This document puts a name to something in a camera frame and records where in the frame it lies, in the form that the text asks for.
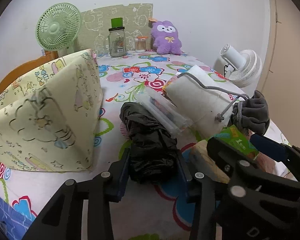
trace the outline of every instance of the metal screw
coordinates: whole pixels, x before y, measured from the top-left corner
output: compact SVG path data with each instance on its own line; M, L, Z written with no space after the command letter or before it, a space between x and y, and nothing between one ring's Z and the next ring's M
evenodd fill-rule
M74 184L74 179L67 179L66 182L65 182L65 184L66 184L67 186L73 185L73 184Z
M104 172L102 172L102 173L101 173L101 177L103 177L103 178L108 178L108 177L110 177L110 172L109 172L109 171L104 171Z
M195 175L194 175L197 179L203 179L204 178L204 174L202 172L197 172Z
M249 167L249 166L250 166L250 163L248 163L248 162L245 161L245 160L240 160L239 163L240 163L242 166L245 166L245 167Z
M224 169L223 169L225 172L229 172L230 171L230 165L227 164Z
M236 197L244 197L246 195L245 189L241 186L232 186L230 192Z

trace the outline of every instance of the purple stuffed toy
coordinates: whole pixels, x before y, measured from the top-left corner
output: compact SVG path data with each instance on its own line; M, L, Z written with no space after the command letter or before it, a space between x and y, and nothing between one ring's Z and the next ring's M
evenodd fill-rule
M158 54L181 54L182 43L178 38L178 31L169 21L155 22L152 25L151 35L154 38L153 46Z

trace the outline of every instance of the bed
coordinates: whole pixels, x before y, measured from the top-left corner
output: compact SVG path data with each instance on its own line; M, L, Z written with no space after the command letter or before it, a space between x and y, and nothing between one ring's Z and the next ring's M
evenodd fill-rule
M154 51L129 51L120 58L98 57L97 62L103 103L98 113L92 166L86 171L62 173L19 171L0 163L0 224L9 239L22 238L37 214L67 179L77 182L92 179L120 158L131 144L119 118L120 108L124 102L135 101L135 92L148 86L163 94L162 88L172 76L193 65L201 66L217 82L228 82L221 74L186 53L176 56L158 55ZM288 144L273 122L270 122L266 136ZM186 159L190 148L200 140L202 138L196 131L178 138L178 148ZM278 164L275 172L282 176L287 170ZM129 180L122 201L111 203L114 238L188 239L193 213L194 204L185 202L176 178L155 186Z

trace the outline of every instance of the wooden headboard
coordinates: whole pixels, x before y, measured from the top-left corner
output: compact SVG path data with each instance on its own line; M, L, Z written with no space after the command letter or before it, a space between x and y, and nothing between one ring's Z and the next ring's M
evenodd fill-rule
M16 67L12 70L5 78L0 82L0 94L18 77L26 74L30 70L33 70L36 67L39 67L49 61L58 58L58 52L56 51L45 51L45 56L39 57L35 60L28 61L19 67Z

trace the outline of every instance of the green fan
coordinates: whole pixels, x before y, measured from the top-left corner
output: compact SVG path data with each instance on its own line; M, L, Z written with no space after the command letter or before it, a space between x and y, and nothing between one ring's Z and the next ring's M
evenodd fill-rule
M80 25L81 17L77 7L69 3L58 3L41 15L37 23L36 38L45 50L65 50L63 54L70 54L74 52L73 41Z

